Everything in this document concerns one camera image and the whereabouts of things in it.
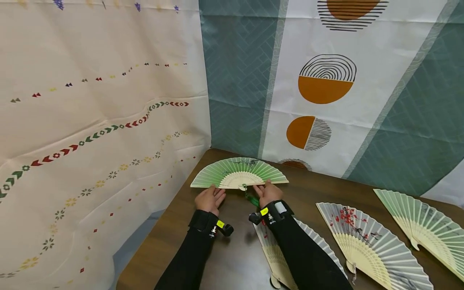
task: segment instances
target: yellow sticker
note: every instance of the yellow sticker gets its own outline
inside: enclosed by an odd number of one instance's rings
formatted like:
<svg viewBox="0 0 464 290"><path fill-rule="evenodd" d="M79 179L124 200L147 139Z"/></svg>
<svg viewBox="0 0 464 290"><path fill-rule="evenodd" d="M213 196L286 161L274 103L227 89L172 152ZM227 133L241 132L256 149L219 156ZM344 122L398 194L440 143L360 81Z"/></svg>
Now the yellow sticker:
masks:
<svg viewBox="0 0 464 290"><path fill-rule="evenodd" d="M260 213L261 215L267 215L267 213L269 212L269 210L267 209L267 207L263 208Z"/></svg>

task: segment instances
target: fan tassel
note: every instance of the fan tassel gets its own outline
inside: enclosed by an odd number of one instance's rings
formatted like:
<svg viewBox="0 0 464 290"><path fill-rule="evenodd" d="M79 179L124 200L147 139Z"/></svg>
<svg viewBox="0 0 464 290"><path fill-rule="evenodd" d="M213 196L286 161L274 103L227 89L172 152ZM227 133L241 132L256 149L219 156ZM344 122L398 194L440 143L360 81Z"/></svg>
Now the fan tassel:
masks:
<svg viewBox="0 0 464 290"><path fill-rule="evenodd" d="M353 283L353 285L356 285L354 283L356 281L356 263L353 263L353 268L354 268L354 277L353 277L353 280L351 280L351 283Z"/></svg>

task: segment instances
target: teal herringbone pattern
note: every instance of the teal herringbone pattern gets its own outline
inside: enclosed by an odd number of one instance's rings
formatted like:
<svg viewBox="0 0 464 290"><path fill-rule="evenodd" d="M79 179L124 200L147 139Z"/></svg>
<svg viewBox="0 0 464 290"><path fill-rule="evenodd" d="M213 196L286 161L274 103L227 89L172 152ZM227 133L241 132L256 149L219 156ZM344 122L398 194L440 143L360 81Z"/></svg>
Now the teal herringbone pattern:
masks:
<svg viewBox="0 0 464 290"><path fill-rule="evenodd" d="M461 0L348 179L421 195L464 158L463 23Z"/></svg>
<svg viewBox="0 0 464 290"><path fill-rule="evenodd" d="M212 147L257 157L280 0L200 0Z"/></svg>

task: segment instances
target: hand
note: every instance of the hand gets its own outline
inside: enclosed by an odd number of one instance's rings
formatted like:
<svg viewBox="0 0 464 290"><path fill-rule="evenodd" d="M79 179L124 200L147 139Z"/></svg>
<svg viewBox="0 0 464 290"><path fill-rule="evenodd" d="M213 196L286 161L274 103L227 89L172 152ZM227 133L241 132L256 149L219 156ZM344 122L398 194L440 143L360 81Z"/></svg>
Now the hand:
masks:
<svg viewBox="0 0 464 290"><path fill-rule="evenodd" d="M271 201L281 200L284 195L280 188L271 184L270 180L267 180L264 186L253 185L253 188L259 196L259 206L261 208L268 205Z"/></svg>
<svg viewBox="0 0 464 290"><path fill-rule="evenodd" d="M213 213L215 216L219 217L218 207L221 205L224 198L226 198L226 190L216 188L214 184L212 184L195 198L195 206L197 209L201 209L207 213Z"/></svg>

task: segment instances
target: wrist strap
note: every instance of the wrist strap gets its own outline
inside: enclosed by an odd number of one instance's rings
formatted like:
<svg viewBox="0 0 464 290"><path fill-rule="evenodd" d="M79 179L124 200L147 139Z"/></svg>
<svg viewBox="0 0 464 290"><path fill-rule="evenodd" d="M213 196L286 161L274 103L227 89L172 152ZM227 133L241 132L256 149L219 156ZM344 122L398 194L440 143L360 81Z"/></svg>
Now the wrist strap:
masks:
<svg viewBox="0 0 464 290"><path fill-rule="evenodd" d="M209 233L211 238L214 238L216 230L219 230L225 237L229 237L233 233L233 227L231 225L226 225L213 213L208 213L200 209L197 209L193 213L188 226L199 232Z"/></svg>
<svg viewBox="0 0 464 290"><path fill-rule="evenodd" d="M272 201L267 204L261 211L258 213L252 213L248 217L248 220L258 225L263 219L267 224L272 225L276 222L279 222L285 219L286 216L293 215L293 211L290 209L288 204L283 200Z"/></svg>
<svg viewBox="0 0 464 290"><path fill-rule="evenodd" d="M209 233L213 231L218 220L218 217L215 216L213 213L208 213L200 209L197 209L193 213L192 219L190 220L188 226L190 228L198 230L199 232Z"/></svg>

